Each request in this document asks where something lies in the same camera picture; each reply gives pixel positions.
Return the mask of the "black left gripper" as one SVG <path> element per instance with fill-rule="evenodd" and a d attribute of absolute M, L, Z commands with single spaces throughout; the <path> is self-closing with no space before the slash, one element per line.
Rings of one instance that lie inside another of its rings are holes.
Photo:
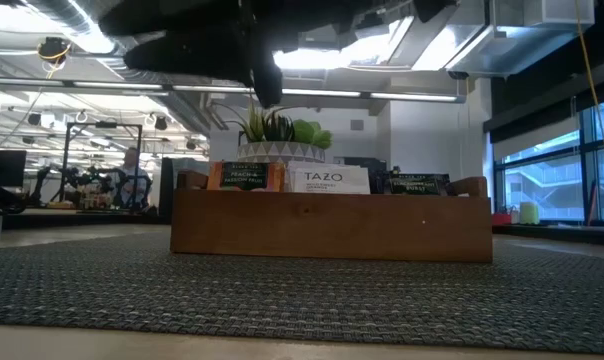
<path fill-rule="evenodd" d="M 261 106 L 278 105 L 282 72 L 253 0 L 122 0 L 99 20 L 103 34 L 160 33 L 124 55 L 136 70 L 188 74 L 254 86 Z"/>

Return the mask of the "potted green succulent plant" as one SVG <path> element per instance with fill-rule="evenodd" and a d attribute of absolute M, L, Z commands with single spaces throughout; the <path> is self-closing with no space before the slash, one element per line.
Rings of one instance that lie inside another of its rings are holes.
<path fill-rule="evenodd" d="M 274 110 L 249 105 L 246 116 L 229 108 L 236 118 L 229 123 L 241 129 L 246 142 L 237 150 L 237 160 L 251 163 L 324 163 L 326 150 L 333 144 L 333 133 L 319 122 L 292 119 L 283 115 L 288 107 Z"/>

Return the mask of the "red Ahmad tea packet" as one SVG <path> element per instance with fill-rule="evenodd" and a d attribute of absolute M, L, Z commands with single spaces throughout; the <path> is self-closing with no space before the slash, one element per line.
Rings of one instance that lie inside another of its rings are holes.
<path fill-rule="evenodd" d="M 207 189 L 243 192 L 283 192 L 286 169 L 281 163 L 215 162 Z"/>

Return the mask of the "white orange Tazo tea packet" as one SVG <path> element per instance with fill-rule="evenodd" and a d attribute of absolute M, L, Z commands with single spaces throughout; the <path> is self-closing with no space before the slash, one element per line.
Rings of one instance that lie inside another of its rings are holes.
<path fill-rule="evenodd" d="M 287 173 L 294 193 L 371 193 L 368 170 L 358 166 L 291 161 Z"/>

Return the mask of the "wooden tea organizer tray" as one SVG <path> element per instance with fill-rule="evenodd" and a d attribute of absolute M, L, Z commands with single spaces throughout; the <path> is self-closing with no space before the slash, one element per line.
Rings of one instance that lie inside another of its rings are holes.
<path fill-rule="evenodd" d="M 170 250 L 490 263 L 485 196 L 355 195 L 178 188 Z"/>

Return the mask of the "purple blackcurrant tea packet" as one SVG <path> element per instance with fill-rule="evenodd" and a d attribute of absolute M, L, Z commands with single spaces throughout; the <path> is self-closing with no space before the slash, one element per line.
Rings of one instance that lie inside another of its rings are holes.
<path fill-rule="evenodd" d="M 391 173 L 389 180 L 391 193 L 400 195 L 446 196 L 450 183 L 448 174 Z"/>

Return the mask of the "grey woven placemat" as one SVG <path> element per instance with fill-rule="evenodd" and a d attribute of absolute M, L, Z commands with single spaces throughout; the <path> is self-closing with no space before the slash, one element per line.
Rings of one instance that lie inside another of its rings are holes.
<path fill-rule="evenodd" d="M 604 355 L 604 259 L 178 255 L 163 233 L 8 247 L 0 325 Z"/>

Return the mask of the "long linear light fixture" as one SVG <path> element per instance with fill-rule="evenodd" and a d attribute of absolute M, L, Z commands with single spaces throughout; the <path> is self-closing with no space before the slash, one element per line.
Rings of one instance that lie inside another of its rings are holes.
<path fill-rule="evenodd" d="M 82 81 L 82 80 L 56 80 L 56 79 L 34 79 L 34 78 L 7 78 L 0 77 L 0 87 L 35 87 L 51 91 L 53 88 L 82 89 L 93 93 L 100 91 L 120 91 L 143 93 L 147 96 L 169 92 L 197 92 L 197 93 L 219 93 L 219 94 L 255 94 L 255 91 L 246 87 L 218 86 L 218 85 L 171 85 L 171 84 L 147 84 L 126 82 L 104 82 L 104 81 Z M 390 93 L 350 90 L 313 90 L 284 88 L 282 93 L 286 96 L 311 96 L 346 99 L 366 100 L 389 100 L 407 102 L 434 102 L 434 103 L 463 103 L 466 101 L 464 95 L 441 95 L 420 93 Z"/>

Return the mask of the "person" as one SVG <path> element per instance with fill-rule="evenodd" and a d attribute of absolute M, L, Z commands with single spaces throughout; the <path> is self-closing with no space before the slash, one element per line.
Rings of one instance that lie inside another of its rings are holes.
<path fill-rule="evenodd" d="M 148 173 L 139 167 L 139 153 L 130 147 L 124 153 L 122 165 L 115 173 L 114 201 L 123 209 L 142 210 L 149 206 L 148 196 L 152 181 Z"/>

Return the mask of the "yellow-green cylinder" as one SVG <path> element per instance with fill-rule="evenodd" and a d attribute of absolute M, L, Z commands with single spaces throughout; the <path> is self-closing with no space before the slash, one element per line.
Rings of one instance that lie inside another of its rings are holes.
<path fill-rule="evenodd" d="M 538 225 L 540 223 L 539 209 L 535 202 L 521 202 L 519 206 L 519 223 L 522 225 Z"/>

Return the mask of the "black computer monitor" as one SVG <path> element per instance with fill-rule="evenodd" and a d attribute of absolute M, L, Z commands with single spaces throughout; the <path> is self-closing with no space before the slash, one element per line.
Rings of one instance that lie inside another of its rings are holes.
<path fill-rule="evenodd" d="M 26 151 L 0 150 L 0 186 L 23 186 L 26 157 Z"/>

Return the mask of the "silver round air duct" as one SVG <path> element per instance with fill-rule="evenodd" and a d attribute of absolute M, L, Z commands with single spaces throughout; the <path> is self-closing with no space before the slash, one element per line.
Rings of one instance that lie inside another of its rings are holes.
<path fill-rule="evenodd" d="M 105 55 L 98 58 L 105 67 L 117 74 L 125 82 L 166 84 L 170 80 L 165 75 L 129 69 L 122 58 L 127 50 L 138 45 L 133 37 L 117 39 L 109 37 L 98 26 L 98 10 L 106 10 L 106 5 L 114 5 L 116 0 L 17 0 L 29 11 L 55 27 L 75 45 L 90 54 Z M 208 135 L 211 123 L 195 105 L 187 102 L 184 95 L 169 92 L 158 98 L 161 105 L 188 130 Z"/>

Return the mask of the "silver rectangular air duct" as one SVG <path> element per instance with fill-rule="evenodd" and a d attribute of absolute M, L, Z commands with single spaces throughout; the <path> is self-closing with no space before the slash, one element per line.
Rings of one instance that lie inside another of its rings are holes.
<path fill-rule="evenodd" d="M 508 77 L 595 24 L 596 0 L 448 0 L 413 71 Z"/>

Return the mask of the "black stand frame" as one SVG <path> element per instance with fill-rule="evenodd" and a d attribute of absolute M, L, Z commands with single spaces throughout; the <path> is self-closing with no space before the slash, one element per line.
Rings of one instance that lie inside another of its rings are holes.
<path fill-rule="evenodd" d="M 120 168 L 89 168 L 88 173 L 91 176 L 100 176 L 102 174 L 114 174 L 117 173 L 117 179 L 119 183 L 117 183 L 117 195 L 114 197 L 114 204 L 118 207 L 122 206 L 121 202 L 121 190 L 123 186 L 130 180 L 133 179 L 133 190 L 131 195 L 128 198 L 128 202 L 125 204 L 125 207 L 129 210 L 131 214 L 134 214 L 142 209 L 142 203 L 137 202 L 137 193 L 138 193 L 138 180 L 143 176 L 139 174 L 140 171 L 140 150 L 141 150 L 141 141 L 142 141 L 142 126 L 136 124 L 120 124 L 116 122 L 108 122 L 108 121 L 97 121 L 97 122 L 86 122 L 80 123 L 79 121 L 69 122 L 67 124 L 66 134 L 65 134 L 65 145 L 63 149 L 63 163 L 62 168 L 60 169 L 60 173 L 62 175 L 62 180 L 59 188 L 59 200 L 62 201 L 64 198 L 63 190 L 65 181 L 70 179 L 70 171 L 67 169 L 68 165 L 68 157 L 69 157 L 69 146 L 71 141 L 79 134 L 81 134 L 84 129 L 88 126 L 93 126 L 96 128 L 103 129 L 115 129 L 118 127 L 125 128 L 136 128 L 138 130 L 138 135 L 136 137 L 137 147 L 135 149 L 135 164 L 132 168 L 135 170 L 133 175 L 127 175 Z M 145 194 L 148 194 L 149 187 L 151 186 L 151 180 L 147 177 L 143 177 L 145 179 L 145 184 L 147 187 L 145 188 Z"/>

